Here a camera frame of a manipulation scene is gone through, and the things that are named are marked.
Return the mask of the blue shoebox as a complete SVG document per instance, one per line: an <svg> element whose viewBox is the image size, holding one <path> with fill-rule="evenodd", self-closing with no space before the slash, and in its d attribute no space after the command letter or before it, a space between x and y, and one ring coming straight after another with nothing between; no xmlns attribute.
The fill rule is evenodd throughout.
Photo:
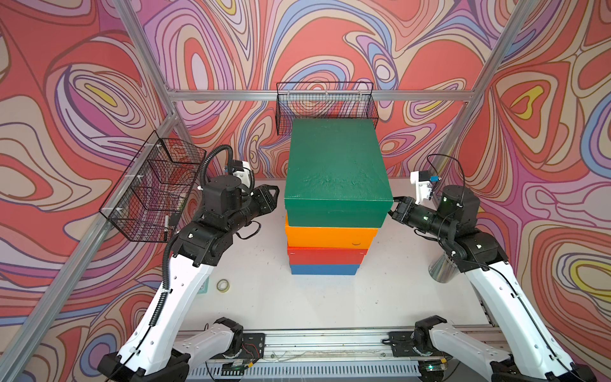
<svg viewBox="0 0 611 382"><path fill-rule="evenodd" d="M292 275L356 275L359 264L295 264Z"/></svg>

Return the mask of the tape roll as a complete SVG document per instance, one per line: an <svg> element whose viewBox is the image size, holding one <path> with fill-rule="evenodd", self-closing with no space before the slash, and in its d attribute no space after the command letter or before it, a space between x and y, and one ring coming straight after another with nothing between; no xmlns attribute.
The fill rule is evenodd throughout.
<svg viewBox="0 0 611 382"><path fill-rule="evenodd" d="M216 289L220 293L227 293L230 289L231 284L227 279L220 279L216 284Z"/></svg>

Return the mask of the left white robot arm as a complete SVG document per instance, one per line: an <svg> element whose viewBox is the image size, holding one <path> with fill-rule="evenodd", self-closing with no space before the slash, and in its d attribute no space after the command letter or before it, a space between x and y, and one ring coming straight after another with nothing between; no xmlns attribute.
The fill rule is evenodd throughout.
<svg viewBox="0 0 611 382"><path fill-rule="evenodd" d="M235 175L222 175L201 192L192 221L165 247L162 283L143 319L119 351L100 360L97 369L108 381L184 381L192 367L242 351L243 326L228 318L180 344L175 341L198 291L240 229L275 211L279 188L245 186Z"/></svg>

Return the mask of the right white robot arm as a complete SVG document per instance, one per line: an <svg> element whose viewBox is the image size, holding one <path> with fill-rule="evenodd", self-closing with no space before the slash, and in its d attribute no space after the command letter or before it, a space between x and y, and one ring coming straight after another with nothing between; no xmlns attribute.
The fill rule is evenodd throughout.
<svg viewBox="0 0 611 382"><path fill-rule="evenodd" d="M477 228L479 198L464 186L446 186L436 209L413 197L395 197L393 221L430 234L442 259L471 283L493 315L509 350L497 350L438 315L415 323L411 344L423 356L447 353L488 381L595 381L554 339L518 283L497 239Z"/></svg>

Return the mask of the orange shoebox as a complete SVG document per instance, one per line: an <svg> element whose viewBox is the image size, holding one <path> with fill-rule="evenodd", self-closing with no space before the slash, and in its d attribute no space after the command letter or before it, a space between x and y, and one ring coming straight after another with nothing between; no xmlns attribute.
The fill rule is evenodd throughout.
<svg viewBox="0 0 611 382"><path fill-rule="evenodd" d="M379 229L293 227L285 219L287 242L293 248L369 249Z"/></svg>

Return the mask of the black marker in basket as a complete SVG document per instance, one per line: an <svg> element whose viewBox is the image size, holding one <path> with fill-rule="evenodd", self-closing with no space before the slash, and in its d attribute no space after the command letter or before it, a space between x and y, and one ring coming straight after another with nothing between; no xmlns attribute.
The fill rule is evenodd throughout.
<svg viewBox="0 0 611 382"><path fill-rule="evenodd" d="M164 228L164 231L163 231L163 241L167 242L168 238L169 238L169 235L170 235L169 234L169 231L170 231L170 224L169 224L170 223L170 217L169 217L169 215L165 215L164 216L163 223L164 223L163 224L163 228Z"/></svg>

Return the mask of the green shoebox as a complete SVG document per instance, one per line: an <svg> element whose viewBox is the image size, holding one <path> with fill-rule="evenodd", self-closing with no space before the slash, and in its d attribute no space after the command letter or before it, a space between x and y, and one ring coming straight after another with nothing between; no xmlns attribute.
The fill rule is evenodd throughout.
<svg viewBox="0 0 611 382"><path fill-rule="evenodd" d="M292 227L381 228L393 195L372 120L295 121L284 203Z"/></svg>

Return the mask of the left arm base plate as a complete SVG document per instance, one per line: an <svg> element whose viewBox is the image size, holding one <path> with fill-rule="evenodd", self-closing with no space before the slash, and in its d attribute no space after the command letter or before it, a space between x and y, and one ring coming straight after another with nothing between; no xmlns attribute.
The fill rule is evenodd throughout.
<svg viewBox="0 0 611 382"><path fill-rule="evenodd" d="M226 359L258 360L264 356L266 334L246 333L232 339L229 348L222 356Z"/></svg>

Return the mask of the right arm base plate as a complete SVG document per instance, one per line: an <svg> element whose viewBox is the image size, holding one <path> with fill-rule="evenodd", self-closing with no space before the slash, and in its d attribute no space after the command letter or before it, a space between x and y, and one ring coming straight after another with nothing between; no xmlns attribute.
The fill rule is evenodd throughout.
<svg viewBox="0 0 611 382"><path fill-rule="evenodd" d="M446 356L439 350L421 350L415 344L414 337L413 331L391 331L381 340L381 343L391 348L393 357L444 358Z"/></svg>

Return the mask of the metal cup of pens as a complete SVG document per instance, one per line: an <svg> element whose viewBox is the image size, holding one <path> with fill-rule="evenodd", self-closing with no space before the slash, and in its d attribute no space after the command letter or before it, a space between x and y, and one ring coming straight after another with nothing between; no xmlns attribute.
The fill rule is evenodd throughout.
<svg viewBox="0 0 611 382"><path fill-rule="evenodd" d="M433 261L428 267L428 272L430 277L438 283L448 283L460 273L458 266L446 254Z"/></svg>

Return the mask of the red shoebox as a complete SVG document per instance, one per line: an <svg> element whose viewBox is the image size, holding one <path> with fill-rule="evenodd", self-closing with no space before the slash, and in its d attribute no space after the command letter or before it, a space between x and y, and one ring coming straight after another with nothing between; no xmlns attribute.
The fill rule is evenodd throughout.
<svg viewBox="0 0 611 382"><path fill-rule="evenodd" d="M367 253L359 248L287 248L291 265L360 265Z"/></svg>

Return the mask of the aluminium front rail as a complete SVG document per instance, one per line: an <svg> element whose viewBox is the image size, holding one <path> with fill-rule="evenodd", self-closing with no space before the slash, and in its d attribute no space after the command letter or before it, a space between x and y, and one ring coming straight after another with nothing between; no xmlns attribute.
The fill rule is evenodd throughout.
<svg viewBox="0 0 611 382"><path fill-rule="evenodd" d="M163 369L173 368L170 361L176 358L182 369L199 366L212 357L228 350L234 337L243 334L243 327L227 318L213 323L210 329L173 345L178 335L176 328L168 325L142 326L130 337L119 350L120 361L135 375L140 377L159 373ZM365 332L359 329L323 330L304 333L283 331L280 333L282 348L294 345L307 355L329 356L345 354L353 356L364 353L362 339ZM528 347L522 349L522 341L509 345L510 351L500 350L470 337L438 316L421 320L414 328L415 344L421 350L439 350L461 361L485 379L491 381L501 369L514 365L518 374L534 377L535 357L528 355Z"/></svg>

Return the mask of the mint green small clock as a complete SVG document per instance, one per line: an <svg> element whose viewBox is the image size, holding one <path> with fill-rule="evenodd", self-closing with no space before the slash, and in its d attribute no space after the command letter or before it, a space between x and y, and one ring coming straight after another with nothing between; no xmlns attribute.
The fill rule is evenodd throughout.
<svg viewBox="0 0 611 382"><path fill-rule="evenodd" d="M199 294L206 294L208 292L208 285L209 285L209 279L204 281L204 283L200 287L200 290L198 291L198 293Z"/></svg>

